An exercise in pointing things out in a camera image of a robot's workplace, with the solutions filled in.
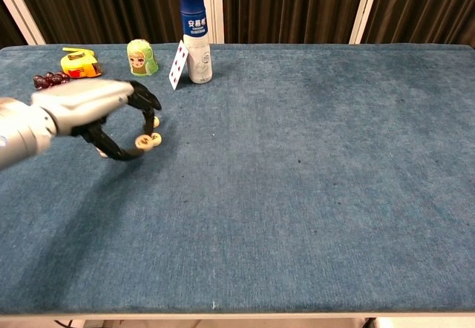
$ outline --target table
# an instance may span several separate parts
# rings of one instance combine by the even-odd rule
[[[63,45],[0,50],[29,102]],[[212,45],[213,80],[103,78],[163,105],[162,144],[81,138],[0,173],[0,314],[475,312],[475,52],[461,45]],[[105,128],[140,133],[123,108]]]

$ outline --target green figurine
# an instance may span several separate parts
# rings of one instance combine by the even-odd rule
[[[146,40],[130,41],[127,45],[127,56],[134,76],[151,76],[158,71],[154,51]]]

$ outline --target plastic bottle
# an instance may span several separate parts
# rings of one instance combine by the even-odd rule
[[[193,83],[206,83],[213,77],[209,48],[208,21],[204,0],[180,0],[183,43],[189,50],[188,75]]]

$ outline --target dark curtain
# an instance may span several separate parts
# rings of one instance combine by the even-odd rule
[[[475,47],[475,0],[375,0],[361,42]]]
[[[348,43],[360,0],[223,0],[225,42]]]
[[[24,0],[47,43],[152,43],[182,37],[178,0]]]
[[[0,0],[0,5],[0,48],[26,45],[27,42],[22,32],[16,26],[15,20],[3,0]]]

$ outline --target grape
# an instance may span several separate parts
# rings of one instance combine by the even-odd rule
[[[62,77],[58,75],[52,76],[50,79],[50,83],[53,85],[60,85],[61,81],[62,81]]]
[[[58,72],[58,73],[56,73],[56,75],[61,76],[61,78],[63,78],[63,79],[70,79],[70,77],[64,72]]]
[[[35,85],[35,87],[38,85],[38,82],[41,82],[41,81],[44,81],[45,79],[43,78],[43,76],[40,76],[40,75],[36,75],[33,77],[33,84]]]
[[[35,87],[36,88],[48,88],[50,86],[50,84],[48,83],[48,81],[46,79],[39,79],[38,81],[36,81],[36,84],[35,84]]]
[[[53,76],[54,76],[54,74],[52,74],[51,72],[45,73],[45,79],[46,79],[47,81],[49,81],[49,80],[51,79],[51,77],[53,77]]]

